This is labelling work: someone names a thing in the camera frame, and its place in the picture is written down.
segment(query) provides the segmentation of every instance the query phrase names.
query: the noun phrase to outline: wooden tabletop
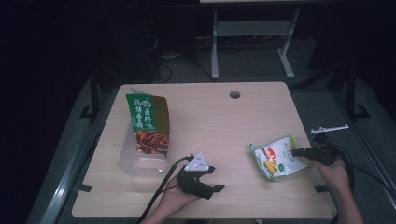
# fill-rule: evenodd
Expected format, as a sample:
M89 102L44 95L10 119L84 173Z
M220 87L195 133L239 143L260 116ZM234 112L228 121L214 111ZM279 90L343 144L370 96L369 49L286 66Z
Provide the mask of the wooden tabletop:
M110 111L83 181L75 217L140 217L161 178L130 177L118 165L130 112L125 94L133 89L167 99L170 116L169 166L203 152L213 174L207 185L225 185L210 200L189 204L176 218L332 218L329 193L316 193L323 181L315 168L269 182L249 151L287 134L310 147L289 90L281 82L124 85ZM238 91L240 97L230 97Z

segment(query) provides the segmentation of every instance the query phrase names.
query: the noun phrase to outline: snack bag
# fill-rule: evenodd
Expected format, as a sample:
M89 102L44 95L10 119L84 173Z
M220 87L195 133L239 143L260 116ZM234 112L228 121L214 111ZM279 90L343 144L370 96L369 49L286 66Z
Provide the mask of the snack bag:
M163 154L169 144L169 112L166 99L148 94L126 94L131 112L136 150L144 154Z
M286 136L271 144L255 148L250 144L250 150L259 164L262 173L270 180L300 171L308 166L306 158L293 157L291 151L297 148L293 135Z

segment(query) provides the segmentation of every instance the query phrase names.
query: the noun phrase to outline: transparent plastic box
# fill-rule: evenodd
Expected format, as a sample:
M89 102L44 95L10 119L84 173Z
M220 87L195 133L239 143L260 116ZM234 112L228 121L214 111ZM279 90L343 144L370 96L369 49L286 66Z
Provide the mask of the transparent plastic box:
M119 166L131 177L164 177L168 163L165 155L138 152L136 146L136 137L130 123L122 145Z

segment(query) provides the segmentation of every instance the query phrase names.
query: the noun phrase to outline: white metal stand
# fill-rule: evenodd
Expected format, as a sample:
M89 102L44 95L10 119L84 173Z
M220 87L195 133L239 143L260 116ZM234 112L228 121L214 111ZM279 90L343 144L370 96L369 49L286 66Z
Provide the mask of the white metal stand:
M212 47L212 78L219 79L218 36L237 35L284 35L286 37L282 48L277 50L279 59L288 78L294 78L286 53L293 36L300 9L294 10L291 20L283 21L218 21L218 12L213 15L213 47Z

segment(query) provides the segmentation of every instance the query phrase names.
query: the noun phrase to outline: table hole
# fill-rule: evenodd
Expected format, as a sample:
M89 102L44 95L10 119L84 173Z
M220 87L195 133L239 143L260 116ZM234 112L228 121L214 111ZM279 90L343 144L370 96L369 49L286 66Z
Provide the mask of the table hole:
M238 99L241 96L241 93L239 91L230 91L230 97L233 99Z

